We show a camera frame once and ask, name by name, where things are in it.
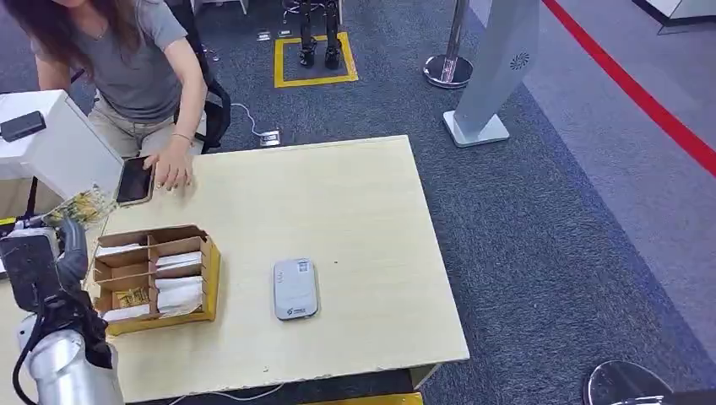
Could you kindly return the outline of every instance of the gray t-shirt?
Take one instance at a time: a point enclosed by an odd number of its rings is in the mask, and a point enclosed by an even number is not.
[[[73,40],[92,61],[93,80],[112,108],[132,122],[162,122],[174,115],[182,95],[163,50],[187,32],[163,0],[136,0],[135,13],[144,39],[134,55],[122,58],[110,30],[99,40],[77,30]],[[46,57],[34,41],[32,48]]]

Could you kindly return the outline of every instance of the woman's hand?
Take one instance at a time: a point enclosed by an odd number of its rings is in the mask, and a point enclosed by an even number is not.
[[[179,134],[171,136],[164,150],[144,160],[144,168],[156,165],[155,184],[167,190],[192,184],[192,156],[187,153],[192,141]]]

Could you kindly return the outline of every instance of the red floor line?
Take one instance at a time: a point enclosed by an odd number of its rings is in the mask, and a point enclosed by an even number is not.
[[[716,176],[716,152],[637,83],[556,0],[542,0],[582,48],[635,103],[706,171]]]

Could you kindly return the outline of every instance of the cable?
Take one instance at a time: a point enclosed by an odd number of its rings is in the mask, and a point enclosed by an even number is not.
[[[35,297],[37,297],[37,287],[35,286]],[[35,318],[35,325],[32,327],[32,332],[30,333],[30,338],[27,339],[27,343],[22,349],[22,352],[20,352],[20,357],[18,357],[18,361],[15,362],[15,367],[13,368],[13,388],[15,389],[15,393],[18,395],[18,397],[22,400],[22,402],[25,403],[25,405],[37,405],[36,403],[32,402],[31,399],[25,395],[22,386],[20,385],[20,368],[22,368],[22,365],[24,363],[25,358],[27,358],[27,354],[35,348],[35,345],[37,344],[37,339],[40,336],[40,332],[42,329],[42,322],[45,320],[45,303],[40,302],[38,305],[37,316]]]
[[[251,116],[251,112],[248,110],[248,107],[246,107],[242,103],[231,103],[231,105],[238,105],[244,110],[246,110],[248,119],[251,120],[251,133],[256,135],[257,137],[261,137],[262,135],[256,132],[256,122],[253,120],[253,117]]]
[[[233,399],[234,401],[238,401],[238,402],[247,402],[247,401],[253,401],[253,400],[255,400],[255,399],[259,399],[259,398],[263,398],[263,397],[268,397],[269,395],[271,395],[271,394],[277,392],[278,390],[280,390],[281,388],[283,388],[283,386],[284,386],[284,385],[281,384],[280,386],[277,386],[277,387],[273,388],[271,391],[266,391],[266,392],[264,392],[263,394],[259,394],[259,395],[256,395],[256,396],[254,396],[254,397],[248,397],[248,398],[234,397],[233,395],[229,395],[229,394],[226,394],[226,393],[223,393],[223,392],[207,392],[207,393],[205,393],[205,394],[199,394],[199,395],[218,395],[218,396],[220,396],[220,397],[227,397],[227,398]],[[186,398],[196,397],[196,396],[197,396],[197,395],[185,395],[184,397],[180,397],[180,398],[174,400],[174,401],[171,402],[169,405],[177,405],[179,402],[181,402],[182,400],[184,400],[184,399],[186,399]]]

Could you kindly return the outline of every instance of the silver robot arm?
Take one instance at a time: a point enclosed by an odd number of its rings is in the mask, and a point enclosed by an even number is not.
[[[28,316],[19,330],[20,346],[27,344],[36,315]],[[41,405],[123,405],[117,378],[117,351],[111,350],[111,368],[87,360],[86,345],[74,330],[50,333],[30,351],[25,367],[37,386]]]
[[[117,351],[106,341],[106,322],[81,289],[88,258],[84,229],[71,221],[60,232],[58,256],[52,228],[17,229],[0,240],[0,254],[18,306],[33,312],[18,330],[21,354],[13,386],[26,405],[36,405],[19,383],[24,365],[41,405],[120,405]]]

